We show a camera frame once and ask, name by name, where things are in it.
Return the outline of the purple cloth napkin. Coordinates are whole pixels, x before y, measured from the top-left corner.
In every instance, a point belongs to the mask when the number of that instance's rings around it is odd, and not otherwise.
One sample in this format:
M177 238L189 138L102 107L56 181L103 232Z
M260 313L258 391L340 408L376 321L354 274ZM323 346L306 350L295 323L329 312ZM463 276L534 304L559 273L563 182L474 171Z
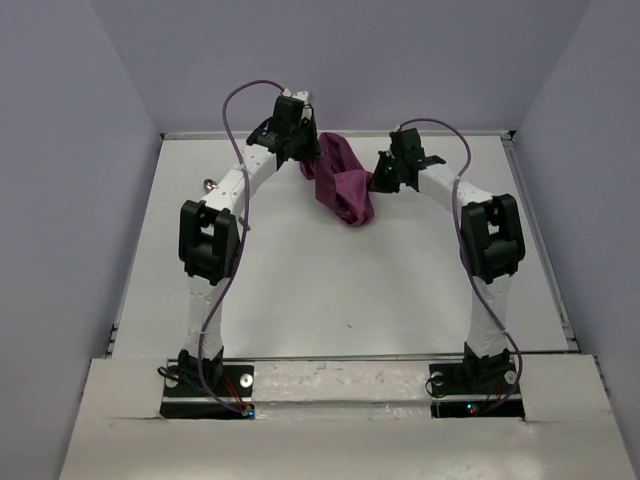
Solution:
M369 196L372 173L345 137L325 132L318 142L321 155L300 164L302 175L314 182L316 200L349 227L367 225L375 216Z

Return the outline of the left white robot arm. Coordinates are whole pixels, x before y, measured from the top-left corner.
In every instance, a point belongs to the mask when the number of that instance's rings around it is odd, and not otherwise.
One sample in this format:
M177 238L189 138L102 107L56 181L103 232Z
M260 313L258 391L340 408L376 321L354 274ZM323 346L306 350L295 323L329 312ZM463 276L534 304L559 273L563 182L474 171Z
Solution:
M179 361L186 381L209 395L221 383L215 365L223 356L222 302L234 278L248 232L246 206L282 164L319 156L315 115L308 91L285 90L270 118L239 149L239 164L198 201L186 201L179 215L179 259L188 276L187 336Z

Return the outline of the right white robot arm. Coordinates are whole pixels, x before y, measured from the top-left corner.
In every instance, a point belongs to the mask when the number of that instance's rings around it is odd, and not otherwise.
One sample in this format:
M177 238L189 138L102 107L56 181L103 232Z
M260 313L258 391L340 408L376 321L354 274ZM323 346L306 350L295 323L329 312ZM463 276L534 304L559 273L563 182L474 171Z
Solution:
M497 378L487 359L508 349L507 296L525 255L518 202L510 194L494 195L462 179L471 160L467 142L463 143L466 161L454 172L441 157L425 153L415 128L398 128L390 133L390 140L390 147L379 153L370 188L397 193L407 186L452 214L462 265L473 291L465 352L475 359L461 366L460 379L468 390L482 392Z

